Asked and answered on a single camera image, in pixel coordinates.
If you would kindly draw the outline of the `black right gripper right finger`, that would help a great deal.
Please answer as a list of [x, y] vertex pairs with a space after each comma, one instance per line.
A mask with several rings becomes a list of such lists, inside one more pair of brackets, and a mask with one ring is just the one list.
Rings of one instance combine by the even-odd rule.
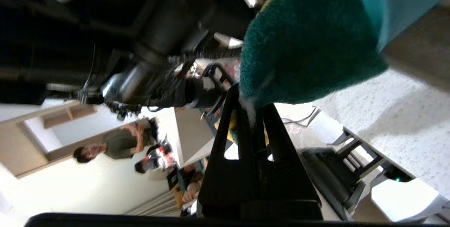
[[274, 104], [257, 111], [255, 212], [263, 219], [320, 220], [321, 200]]

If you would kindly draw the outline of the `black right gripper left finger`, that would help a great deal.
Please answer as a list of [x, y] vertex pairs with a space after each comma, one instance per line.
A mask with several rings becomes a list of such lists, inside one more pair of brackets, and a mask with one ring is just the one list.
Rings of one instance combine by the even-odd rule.
[[[215, 136], [204, 180], [198, 194], [198, 217], [239, 219], [243, 203], [254, 197], [250, 127], [246, 111], [239, 101], [239, 85], [226, 95], [219, 128]], [[238, 160], [224, 157], [232, 112], [236, 112]]]

